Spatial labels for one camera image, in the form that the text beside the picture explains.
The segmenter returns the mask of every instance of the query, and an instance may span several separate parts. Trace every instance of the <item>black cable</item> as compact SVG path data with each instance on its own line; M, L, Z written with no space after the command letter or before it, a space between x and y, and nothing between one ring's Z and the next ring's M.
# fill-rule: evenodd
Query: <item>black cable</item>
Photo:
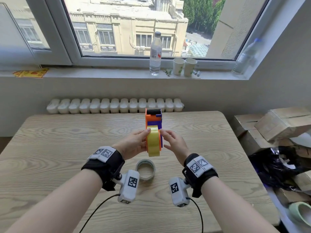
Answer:
M96 210L99 209L99 207L103 205L103 203L105 203L107 200L109 200L109 199L111 199L112 197L115 197L115 196L120 196L120 194L115 194L115 195L110 196L109 198L105 199L105 200L94 210L94 212L91 214L91 216L89 217L89 219L93 216L93 214L96 212ZM80 231L79 233L82 232L82 230L84 229L85 225L88 223L89 219L86 221L86 223L84 223L84 225L83 225L83 227L82 227L82 229L81 229L81 231Z
M186 197L186 199L187 200L191 200L195 205L196 205L196 207L198 208L198 210L199 210L199 213L200 213L200 216L201 216L201 222L202 222L202 233L203 233L203 217L202 217L202 213L201 213L201 211L200 211L200 208L199 208L199 206L196 204L196 202L193 200L193 199L191 199L191 198L189 198L189 197Z

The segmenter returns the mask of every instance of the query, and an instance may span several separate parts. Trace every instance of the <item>water bottle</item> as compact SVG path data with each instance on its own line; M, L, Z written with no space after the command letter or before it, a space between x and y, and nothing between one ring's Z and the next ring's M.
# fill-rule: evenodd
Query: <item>water bottle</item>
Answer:
M155 37L151 43L150 51L150 65L149 69L151 75L158 75L161 68L161 56L162 56L163 43L161 41L161 33L155 32Z
M235 63L235 66L232 70L233 74L243 74L247 69L249 62L254 57L258 49L260 48L261 39L255 39L255 41L250 44L238 58Z

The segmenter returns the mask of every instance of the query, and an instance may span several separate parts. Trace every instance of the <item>wrist strap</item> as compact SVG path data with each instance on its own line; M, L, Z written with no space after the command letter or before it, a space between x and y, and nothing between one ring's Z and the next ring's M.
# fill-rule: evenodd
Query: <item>wrist strap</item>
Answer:
M92 154L87 163L81 168L95 171L103 182L103 189L115 190L115 183L111 180L116 178L125 161L122 155L110 146L102 146Z
M189 155L184 162L183 175L193 188L192 197L199 198L201 187L208 179L218 174L214 167L202 156L198 154Z

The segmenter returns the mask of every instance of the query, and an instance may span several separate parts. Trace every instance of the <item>road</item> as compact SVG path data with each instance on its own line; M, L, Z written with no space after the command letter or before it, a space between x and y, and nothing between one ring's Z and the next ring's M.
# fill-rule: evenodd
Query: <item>road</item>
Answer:
M196 41L197 44L206 44L209 45L212 39L206 39L201 36L199 33L186 33L186 38Z

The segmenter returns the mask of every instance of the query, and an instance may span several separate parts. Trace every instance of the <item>gray wall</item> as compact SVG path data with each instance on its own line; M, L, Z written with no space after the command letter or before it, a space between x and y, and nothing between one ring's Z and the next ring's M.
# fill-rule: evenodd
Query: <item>gray wall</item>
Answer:
M248 81L190 79L0 78L0 137L12 136L58 98L181 98L185 111L232 115L311 107L311 0L306 0Z

